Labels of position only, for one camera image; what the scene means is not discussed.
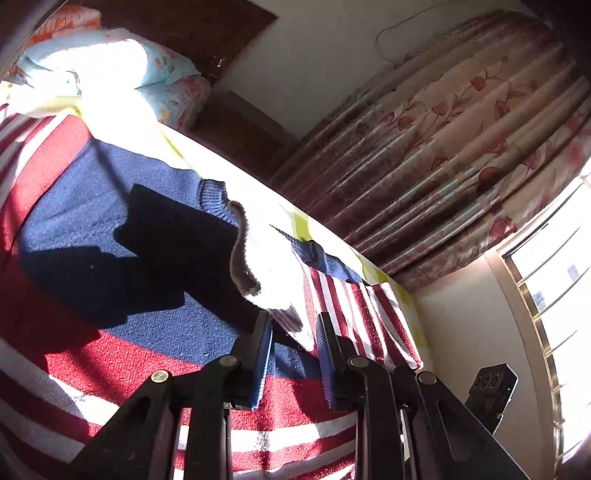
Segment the curtain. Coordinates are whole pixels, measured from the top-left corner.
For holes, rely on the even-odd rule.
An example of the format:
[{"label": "curtain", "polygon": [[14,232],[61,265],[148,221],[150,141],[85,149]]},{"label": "curtain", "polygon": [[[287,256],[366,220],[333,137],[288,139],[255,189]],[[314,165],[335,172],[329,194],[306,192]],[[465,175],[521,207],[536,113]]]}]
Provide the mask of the curtain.
[{"label": "curtain", "polygon": [[472,262],[591,154],[587,80],[539,20],[472,19],[371,79],[272,184],[409,291]]}]

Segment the window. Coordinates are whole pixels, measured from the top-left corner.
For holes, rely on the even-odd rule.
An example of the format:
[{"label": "window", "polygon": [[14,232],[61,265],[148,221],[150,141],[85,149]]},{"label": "window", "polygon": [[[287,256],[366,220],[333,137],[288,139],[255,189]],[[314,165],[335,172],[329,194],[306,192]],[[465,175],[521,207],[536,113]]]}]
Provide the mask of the window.
[{"label": "window", "polygon": [[547,363],[558,461],[591,432],[591,183],[581,175],[503,249]]}]

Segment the white wall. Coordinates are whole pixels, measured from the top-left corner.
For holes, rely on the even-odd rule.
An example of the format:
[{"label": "white wall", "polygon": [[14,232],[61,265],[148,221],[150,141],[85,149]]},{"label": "white wall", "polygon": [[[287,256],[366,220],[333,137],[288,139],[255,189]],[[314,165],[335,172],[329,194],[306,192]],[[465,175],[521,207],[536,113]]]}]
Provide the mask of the white wall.
[{"label": "white wall", "polygon": [[[224,72],[216,91],[232,90],[302,137],[388,62],[377,33],[449,0],[254,0],[279,18]],[[431,35],[518,0],[453,0],[388,31],[381,44],[397,58]]]},{"label": "white wall", "polygon": [[507,363],[517,389],[495,437],[532,480],[543,478],[542,430],[514,315],[485,257],[416,295],[437,376],[462,401],[482,367]]}]

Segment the yellow sheet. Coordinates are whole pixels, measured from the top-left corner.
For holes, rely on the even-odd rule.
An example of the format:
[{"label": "yellow sheet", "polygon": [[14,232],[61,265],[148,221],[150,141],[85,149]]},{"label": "yellow sheet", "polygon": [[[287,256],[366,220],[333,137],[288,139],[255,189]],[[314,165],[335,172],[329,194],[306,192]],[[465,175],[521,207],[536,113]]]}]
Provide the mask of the yellow sheet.
[{"label": "yellow sheet", "polygon": [[77,115],[93,137],[126,150],[157,158],[172,168],[194,170],[202,178],[224,181],[228,198],[256,209],[269,224],[300,240],[314,239],[369,284],[389,282],[425,364],[433,370],[425,331],[411,294],[338,236],[232,163],[183,134],[159,124],[153,110],[135,92],[96,98],[48,97],[27,87],[0,83],[0,104],[9,102],[19,113],[47,116]]}]

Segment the wooden cabinet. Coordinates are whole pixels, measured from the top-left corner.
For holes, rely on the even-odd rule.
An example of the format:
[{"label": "wooden cabinet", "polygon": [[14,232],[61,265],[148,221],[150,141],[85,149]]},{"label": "wooden cabinet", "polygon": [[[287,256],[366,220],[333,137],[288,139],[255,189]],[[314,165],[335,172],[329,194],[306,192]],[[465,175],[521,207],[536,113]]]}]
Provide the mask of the wooden cabinet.
[{"label": "wooden cabinet", "polygon": [[268,183],[296,139],[233,92],[211,98],[188,136]]}]

